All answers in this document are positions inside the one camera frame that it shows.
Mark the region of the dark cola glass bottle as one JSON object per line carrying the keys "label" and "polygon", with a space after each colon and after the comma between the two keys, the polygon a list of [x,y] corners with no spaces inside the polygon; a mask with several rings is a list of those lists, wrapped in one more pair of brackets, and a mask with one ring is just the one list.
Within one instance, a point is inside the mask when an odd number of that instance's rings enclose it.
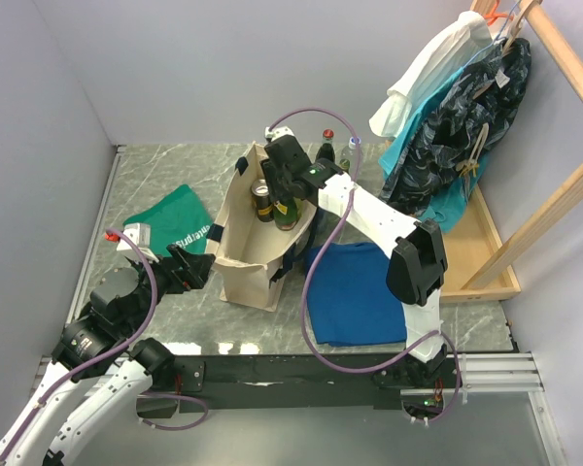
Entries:
{"label": "dark cola glass bottle", "polygon": [[336,152],[334,150],[332,141],[334,137],[334,131],[330,128],[327,128],[323,131],[322,134],[322,143],[317,151],[316,159],[320,160],[328,160],[332,163],[336,161]]}

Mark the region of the green glass bottle gold cap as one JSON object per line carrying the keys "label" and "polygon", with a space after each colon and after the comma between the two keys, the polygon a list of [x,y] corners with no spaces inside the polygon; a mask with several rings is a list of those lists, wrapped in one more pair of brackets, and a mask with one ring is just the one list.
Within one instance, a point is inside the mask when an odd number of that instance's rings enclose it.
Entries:
{"label": "green glass bottle gold cap", "polygon": [[302,203],[297,198],[273,202],[273,218],[278,229],[290,231],[295,228],[302,213]]}

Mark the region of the clear water bottle blue cap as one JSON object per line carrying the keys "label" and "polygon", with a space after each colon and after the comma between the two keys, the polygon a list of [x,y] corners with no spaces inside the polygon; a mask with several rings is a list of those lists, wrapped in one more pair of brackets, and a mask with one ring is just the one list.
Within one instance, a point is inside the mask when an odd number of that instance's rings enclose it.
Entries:
{"label": "clear water bottle blue cap", "polygon": [[360,148],[360,138],[358,137],[351,137],[346,146],[340,151],[338,156],[338,165],[339,160],[343,157],[347,157],[351,160],[351,169],[350,173],[348,174],[353,181],[358,178],[358,173],[360,170],[360,165],[362,163],[362,150]]}

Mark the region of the beige canvas tote bag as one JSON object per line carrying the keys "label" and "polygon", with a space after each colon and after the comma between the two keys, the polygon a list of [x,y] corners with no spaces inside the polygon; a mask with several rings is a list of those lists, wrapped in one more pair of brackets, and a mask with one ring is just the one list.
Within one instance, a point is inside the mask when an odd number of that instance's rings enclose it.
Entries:
{"label": "beige canvas tote bag", "polygon": [[276,310],[284,277],[291,269],[296,244],[309,230],[316,208],[299,203],[300,218],[284,231],[273,220],[257,218],[252,185],[263,177],[264,148],[252,144],[234,166],[220,211],[208,232],[206,251],[223,277],[221,299],[268,312]]}

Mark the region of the green glass bottle front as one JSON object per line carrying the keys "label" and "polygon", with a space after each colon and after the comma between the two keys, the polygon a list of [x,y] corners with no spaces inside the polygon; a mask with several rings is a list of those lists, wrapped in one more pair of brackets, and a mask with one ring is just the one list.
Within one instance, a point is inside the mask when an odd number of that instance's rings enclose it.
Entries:
{"label": "green glass bottle front", "polygon": [[315,214],[315,232],[317,235],[321,235],[327,227],[327,212],[318,208]]}

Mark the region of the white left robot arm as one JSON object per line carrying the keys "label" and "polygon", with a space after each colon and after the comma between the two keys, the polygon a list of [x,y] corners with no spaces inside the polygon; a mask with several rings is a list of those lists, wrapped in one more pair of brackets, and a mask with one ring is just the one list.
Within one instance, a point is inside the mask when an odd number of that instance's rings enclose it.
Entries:
{"label": "white left robot arm", "polygon": [[215,262],[171,245],[168,256],[137,252],[106,273],[67,325],[51,363],[0,440],[0,465],[67,465],[102,425],[147,390],[177,378],[174,354],[140,336],[161,298],[201,289]]}

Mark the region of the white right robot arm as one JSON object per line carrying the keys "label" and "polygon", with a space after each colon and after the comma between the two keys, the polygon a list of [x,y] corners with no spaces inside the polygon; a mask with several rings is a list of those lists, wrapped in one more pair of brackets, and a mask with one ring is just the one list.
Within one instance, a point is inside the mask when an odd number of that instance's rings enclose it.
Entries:
{"label": "white right robot arm", "polygon": [[440,375],[446,357],[446,338],[441,332],[439,300],[448,269],[443,236],[431,219],[407,216],[352,180],[335,163],[311,161],[289,130],[268,130],[261,162],[265,179],[277,196],[307,201],[340,218],[336,235],[348,223],[374,242],[390,260],[386,284],[403,307],[405,350],[376,366],[346,368],[314,355],[326,366],[349,374],[368,374],[386,369],[406,356],[406,374],[411,383],[428,386]]}

